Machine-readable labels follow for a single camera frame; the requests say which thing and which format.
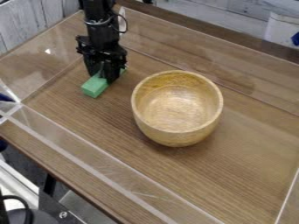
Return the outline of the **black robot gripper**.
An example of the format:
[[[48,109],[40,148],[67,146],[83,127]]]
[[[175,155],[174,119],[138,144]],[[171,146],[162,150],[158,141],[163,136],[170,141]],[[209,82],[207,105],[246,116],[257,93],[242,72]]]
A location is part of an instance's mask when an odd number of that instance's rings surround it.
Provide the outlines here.
[[[111,84],[126,69],[127,50],[119,44],[123,31],[117,20],[86,20],[85,24],[89,35],[77,37],[78,53],[83,55],[89,75],[101,72],[99,76]]]

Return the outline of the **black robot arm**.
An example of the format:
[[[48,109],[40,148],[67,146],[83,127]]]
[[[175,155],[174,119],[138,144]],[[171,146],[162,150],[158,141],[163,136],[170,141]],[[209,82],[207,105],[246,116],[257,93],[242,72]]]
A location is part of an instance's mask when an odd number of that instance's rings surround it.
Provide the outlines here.
[[[98,75],[111,84],[127,67],[127,50],[119,44],[118,18],[126,18],[114,11],[117,0],[82,0],[87,36],[77,37],[77,51],[83,55],[89,74]]]

